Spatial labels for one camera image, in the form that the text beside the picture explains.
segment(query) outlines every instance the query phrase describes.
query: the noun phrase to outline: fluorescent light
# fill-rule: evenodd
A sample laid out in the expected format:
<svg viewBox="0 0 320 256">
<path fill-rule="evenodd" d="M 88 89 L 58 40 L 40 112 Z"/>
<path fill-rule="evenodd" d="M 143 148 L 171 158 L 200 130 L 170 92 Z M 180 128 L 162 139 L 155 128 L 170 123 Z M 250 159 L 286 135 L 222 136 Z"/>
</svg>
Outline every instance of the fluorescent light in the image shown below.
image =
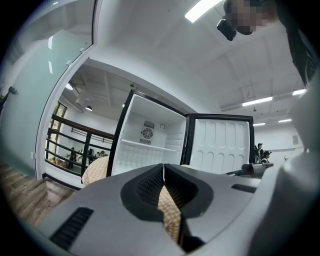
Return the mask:
<svg viewBox="0 0 320 256">
<path fill-rule="evenodd" d="M 285 122 L 291 122 L 292 119 L 285 119 L 285 120 L 280 120 L 279 123 L 285 123 Z"/>
<path fill-rule="evenodd" d="M 67 88 L 68 90 L 72 91 L 74 88 L 71 86 L 70 83 L 67 83 L 65 88 Z"/>
<path fill-rule="evenodd" d="M 54 36 L 50 36 L 49 39 L 48 39 L 48 47 L 49 47 L 50 50 L 52 49 L 52 38 L 53 37 Z"/>
<path fill-rule="evenodd" d="M 51 74 L 53 74 L 53 72 L 52 72 L 52 63 L 51 63 L 50 60 L 48 62 L 49 62 L 49 71 L 50 71 Z"/>
<path fill-rule="evenodd" d="M 192 7 L 192 9 L 188 11 L 184 17 L 194 23 L 197 19 L 199 19 L 202 15 L 204 15 L 207 11 L 221 1 L 222 0 L 201 0 L 194 7 Z"/>
<path fill-rule="evenodd" d="M 253 104 L 259 104 L 259 103 L 263 103 L 263 102 L 270 102 L 272 101 L 273 97 L 267 97 L 267 98 L 260 98 L 260 99 L 256 99 L 256 100 L 252 100 L 252 101 L 248 101 L 248 102 L 244 102 L 242 103 L 242 106 L 249 106 L 249 105 L 253 105 Z"/>
<path fill-rule="evenodd" d="M 292 95 L 304 94 L 306 91 L 306 89 L 295 90 Z"/>
<path fill-rule="evenodd" d="M 254 123 L 253 126 L 264 126 L 265 124 L 266 124 L 265 122 Z"/>
</svg>

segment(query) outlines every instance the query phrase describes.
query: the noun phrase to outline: black cap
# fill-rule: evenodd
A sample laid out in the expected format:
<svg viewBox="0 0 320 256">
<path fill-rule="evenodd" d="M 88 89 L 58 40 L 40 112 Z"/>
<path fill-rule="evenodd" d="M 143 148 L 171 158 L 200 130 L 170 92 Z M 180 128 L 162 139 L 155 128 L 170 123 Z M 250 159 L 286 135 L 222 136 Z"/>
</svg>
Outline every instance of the black cap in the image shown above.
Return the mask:
<svg viewBox="0 0 320 256">
<path fill-rule="evenodd" d="M 231 24 L 232 28 L 238 31 L 240 34 L 246 36 L 251 35 L 252 31 L 250 31 L 249 26 L 238 25 L 237 13 L 232 13 L 232 2 L 233 0 L 224 0 L 223 9 L 226 20 Z"/>
</svg>

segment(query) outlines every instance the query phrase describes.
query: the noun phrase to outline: checkered tablecloth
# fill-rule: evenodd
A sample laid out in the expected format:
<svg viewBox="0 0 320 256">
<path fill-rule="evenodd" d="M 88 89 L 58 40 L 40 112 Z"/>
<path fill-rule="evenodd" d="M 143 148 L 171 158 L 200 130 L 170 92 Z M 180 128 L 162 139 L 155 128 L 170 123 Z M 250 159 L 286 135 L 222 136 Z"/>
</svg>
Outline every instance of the checkered tablecloth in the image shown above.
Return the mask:
<svg viewBox="0 0 320 256">
<path fill-rule="evenodd" d="M 93 161 L 85 170 L 82 182 L 85 186 L 107 176 L 109 156 L 101 157 Z M 163 226 L 170 237 L 178 242 L 181 223 L 181 212 L 176 206 L 165 186 L 162 187 L 159 196 L 158 209 L 163 212 Z"/>
</svg>

